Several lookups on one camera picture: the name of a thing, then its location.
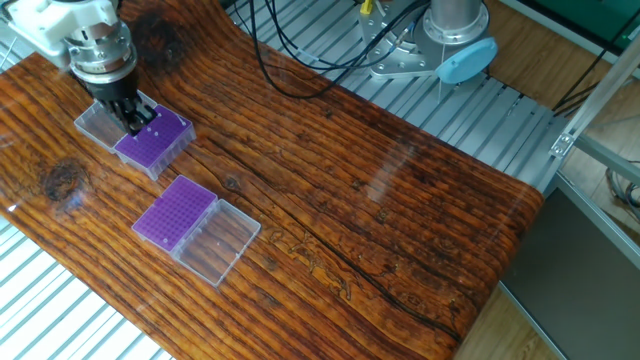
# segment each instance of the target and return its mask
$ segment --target black cable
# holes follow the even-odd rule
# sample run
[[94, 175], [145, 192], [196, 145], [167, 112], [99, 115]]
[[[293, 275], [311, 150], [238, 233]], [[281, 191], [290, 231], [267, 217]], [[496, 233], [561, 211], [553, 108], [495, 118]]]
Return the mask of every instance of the black cable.
[[240, 18], [240, 21], [242, 21], [242, 25], [244, 25], [244, 28], [247, 29], [247, 32], [249, 33], [250, 36], [253, 36], [251, 34], [251, 30], [249, 30], [249, 26], [247, 25], [247, 23], [244, 21], [244, 18], [242, 16], [240, 16], [240, 12], [238, 11], [238, 1], [234, 0], [233, 1], [233, 11], [236, 13], [236, 15]]
[[[417, 9], [418, 6], [422, 5], [422, 1], [417, 0], [414, 1], [411, 5], [407, 6], [395, 19], [393, 19], [389, 25], [387, 27], [385, 27], [380, 33], [378, 33], [378, 35], [376, 35], [376, 37], [369, 43], [369, 45], [367, 45], [367, 47], [365, 47], [365, 49], [360, 53], [360, 55], [358, 57], [356, 57], [357, 59], [352, 61], [351, 64], [349, 65], [360, 65], [361, 62], [366, 58], [366, 55], [369, 53], [369, 51], [371, 51], [375, 46], [378, 45], [378, 43], [384, 38], [384, 36], [386, 36], [389, 31], [391, 31], [391, 29], [393, 29], [393, 27], [395, 26], [395, 24], [397, 23], [397, 21], [404, 16], [407, 13], [410, 13], [411, 11]], [[316, 92], [315, 94], [311, 94], [311, 95], [297, 95], [297, 94], [291, 94], [286, 92], [285, 90], [283, 90], [282, 88], [278, 87], [275, 82], [273, 81], [273, 79], [271, 78], [271, 76], [269, 75], [269, 73], [267, 72], [265, 63], [262, 59], [262, 56], [260, 54], [260, 45], [258, 43], [258, 37], [257, 37], [257, 28], [256, 28], [256, 11], [255, 11], [255, 3], [254, 0], [249, 0], [249, 9], [250, 9], [250, 13], [251, 13], [251, 29], [252, 29], [252, 39], [253, 39], [253, 47], [256, 53], [256, 57], [258, 59], [258, 64], [260, 65], [260, 70], [262, 71], [262, 74], [264, 75], [265, 79], [267, 80], [267, 82], [273, 86], [274, 89], [276, 89], [279, 93], [291, 97], [291, 98], [295, 98], [295, 99], [312, 99], [314, 97], [318, 97], [323, 95], [324, 93], [326, 93], [327, 91], [329, 91], [330, 89], [332, 89], [334, 86], [336, 86], [345, 76], [347, 76], [347, 74], [351, 71], [351, 69], [345, 69], [340, 75], [338, 75], [338, 77], [333, 80], [329, 85], [327, 85], [324, 89]]]
[[[629, 163], [638, 164], [640, 161], [629, 161]], [[605, 175], [613, 197], [629, 206], [631, 213], [636, 217], [636, 220], [640, 222], [640, 202], [633, 197], [633, 191], [637, 190], [638, 186], [636, 184], [629, 183], [627, 188], [622, 190], [622, 185], [620, 184], [619, 175], [617, 173], [613, 172], [610, 168], [607, 168]]]
[[[376, 65], [376, 64], [378, 64], [378, 63], [380, 63], [380, 62], [384, 61], [384, 60], [385, 60], [386, 58], [388, 58], [388, 57], [391, 55], [391, 53], [395, 50], [395, 46], [394, 46], [394, 47], [392, 47], [392, 48], [391, 48], [391, 49], [390, 49], [390, 50], [389, 50], [385, 55], [383, 55], [382, 57], [378, 58], [377, 60], [372, 61], [372, 62], [367, 63], [367, 64], [361, 64], [361, 65], [357, 65], [357, 66], [354, 66], [354, 65], [347, 65], [347, 64], [350, 64], [350, 63], [353, 63], [353, 62], [357, 61], [357, 58], [358, 58], [358, 56], [360, 56], [360, 55], [356, 55], [356, 57], [351, 58], [350, 60], [347, 60], [347, 61], [345, 61], [345, 62], [344, 62], [344, 63], [342, 63], [342, 64], [336, 64], [336, 63], [329, 62], [329, 61], [326, 61], [326, 60], [320, 59], [320, 58], [318, 58], [318, 57], [315, 57], [315, 56], [312, 56], [312, 55], [310, 55], [310, 54], [309, 54], [311, 57], [313, 57], [314, 61], [318, 61], [318, 62], [320, 62], [320, 63], [323, 63], [323, 64], [325, 64], [325, 65], [330, 65], [330, 66], [329, 66], [329, 67], [322, 67], [322, 66], [314, 66], [314, 65], [311, 65], [311, 64], [307, 64], [306, 62], [302, 61], [302, 60], [301, 60], [301, 59], [300, 59], [296, 54], [294, 54], [294, 53], [293, 53], [293, 51], [291, 51], [291, 49], [289, 49], [289, 45], [290, 45], [291, 47], [293, 47], [293, 49], [294, 49], [294, 50], [296, 50], [296, 51], [298, 51], [298, 52], [301, 52], [301, 53], [304, 53], [304, 52], [300, 49], [300, 47], [299, 47], [298, 45], [296, 45], [296, 44], [295, 44], [295, 43], [294, 43], [294, 42], [293, 42], [293, 41], [292, 41], [292, 40], [287, 36], [287, 34], [284, 32], [284, 30], [280, 27], [280, 23], [279, 23], [279, 21], [278, 21], [278, 16], [277, 16], [277, 11], [276, 11], [276, 3], [275, 3], [275, 0], [272, 0], [272, 1], [271, 1], [271, 3], [272, 3], [272, 5], [270, 5], [270, 4], [269, 4], [269, 0], [265, 0], [265, 4], [266, 4], [266, 6], [267, 6], [267, 9], [269, 10], [269, 13], [271, 14], [271, 19], [273, 20], [273, 23], [274, 23], [274, 25], [275, 25], [276, 33], [278, 34], [278, 38], [280, 39], [280, 43], [282, 44], [282, 46], [283, 46], [283, 48], [285, 49], [285, 51], [286, 51], [286, 52], [287, 52], [287, 53], [288, 53], [288, 54], [289, 54], [289, 55], [290, 55], [294, 60], [296, 60], [296, 61], [297, 61], [297, 62], [299, 62], [300, 64], [302, 64], [302, 65], [304, 65], [304, 66], [306, 66], [306, 67], [308, 67], [308, 68], [310, 68], [310, 69], [314, 69], [314, 70], [323, 70], [323, 71], [332, 71], [332, 70], [340, 70], [340, 69], [347, 69], [347, 68], [350, 68], [350, 69], [361, 69], [361, 68], [367, 68], [367, 67], [371, 67], [371, 66], [373, 66], [373, 65]], [[396, 23], [403, 21], [407, 16], [409, 16], [409, 13], [406, 13], [404, 16], [402, 16], [402, 18], [397, 19], [398, 21], [397, 21]]]
[[[618, 32], [613, 36], [613, 38], [609, 41], [609, 46], [613, 45], [616, 40], [618, 40], [618, 38], [624, 33], [624, 31], [629, 27], [629, 25], [633, 24], [633, 21], [640, 16], [640, 8], [638, 8], [638, 10], [636, 10], [636, 12], [633, 14], [633, 16], [631, 16], [631, 18], [629, 18], [629, 20], [627, 20], [627, 22], [622, 25], [622, 27], [620, 28], [620, 30], [618, 30]], [[571, 88], [569, 89], [569, 91], [567, 91], [564, 96], [560, 99], [560, 101], [558, 101], [558, 103], [553, 107], [553, 109], [551, 109], [551, 111], [556, 111], [558, 110], [558, 108], [560, 108], [562, 105], [566, 104], [567, 102], [571, 101], [569, 99], [567, 99], [567, 97], [569, 95], [571, 95], [571, 93], [573, 93], [573, 91], [580, 85], [580, 83], [582, 83], [582, 81], [587, 77], [587, 75], [596, 67], [596, 65], [600, 62], [600, 60], [602, 60], [602, 58], [604, 57], [604, 55], [608, 52], [607, 49], [603, 49], [600, 54], [598, 55], [598, 57], [591, 63], [591, 65], [589, 65], [589, 67], [587, 68], [587, 70], [582, 73], [582, 75], [580, 76], [580, 78], [578, 79], [578, 81], [576, 81], [573, 86], [571, 86]]]

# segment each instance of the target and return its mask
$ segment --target purple tip rack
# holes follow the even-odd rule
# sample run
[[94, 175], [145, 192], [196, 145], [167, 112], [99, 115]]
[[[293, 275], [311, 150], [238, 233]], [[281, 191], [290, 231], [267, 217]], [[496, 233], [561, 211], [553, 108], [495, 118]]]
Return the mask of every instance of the purple tip rack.
[[217, 288], [260, 223], [181, 175], [132, 229]]
[[196, 134], [193, 124], [140, 93], [143, 101], [158, 112], [137, 136], [120, 128], [99, 103], [94, 103], [75, 121], [82, 133], [125, 163], [146, 173], [152, 180], [169, 166]]

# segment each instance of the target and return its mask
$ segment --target clear plastic lid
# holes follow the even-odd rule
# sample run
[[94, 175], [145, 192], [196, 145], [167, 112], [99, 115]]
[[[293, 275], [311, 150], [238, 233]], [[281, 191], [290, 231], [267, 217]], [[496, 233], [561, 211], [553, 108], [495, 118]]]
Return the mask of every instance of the clear plastic lid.
[[133, 230], [217, 288], [260, 231], [260, 223], [180, 175]]

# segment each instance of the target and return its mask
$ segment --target wooden floor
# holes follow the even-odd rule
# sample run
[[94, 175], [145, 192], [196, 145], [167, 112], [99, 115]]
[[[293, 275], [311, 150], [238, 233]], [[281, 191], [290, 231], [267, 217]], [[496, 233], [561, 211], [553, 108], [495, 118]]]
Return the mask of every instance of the wooden floor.
[[[532, 97], [538, 103], [553, 107], [595, 59], [586, 50], [542, 27], [500, 3], [486, 0], [491, 12], [491, 32], [500, 46], [491, 75]], [[602, 62], [578, 88], [600, 80], [610, 69]], [[640, 117], [624, 122], [620, 119], [640, 114], [640, 82], [616, 94], [587, 131], [593, 138], [622, 156], [640, 160]], [[640, 224], [611, 196], [604, 176], [605, 167], [579, 150], [574, 150], [563, 166], [563, 172], [601, 208], [640, 243]], [[527, 320], [509, 298], [497, 289], [482, 311], [456, 360], [483, 359], [556, 359]]]

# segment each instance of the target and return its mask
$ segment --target purple pipette tip rack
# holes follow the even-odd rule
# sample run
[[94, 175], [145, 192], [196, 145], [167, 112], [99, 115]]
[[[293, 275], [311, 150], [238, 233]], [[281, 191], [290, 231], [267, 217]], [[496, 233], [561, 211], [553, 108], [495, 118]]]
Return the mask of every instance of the purple pipette tip rack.
[[120, 154], [146, 168], [162, 159], [167, 149], [192, 126], [191, 121], [181, 118], [162, 105], [158, 105], [155, 110], [158, 117], [135, 137], [127, 134], [115, 147]]
[[196, 133], [191, 121], [139, 94], [158, 116], [135, 137], [125, 133], [97, 102], [76, 119], [75, 125], [98, 145], [118, 155], [124, 163], [157, 180], [180, 152], [195, 140]]
[[196, 228], [217, 200], [216, 194], [178, 176], [138, 219], [133, 230], [170, 252]]

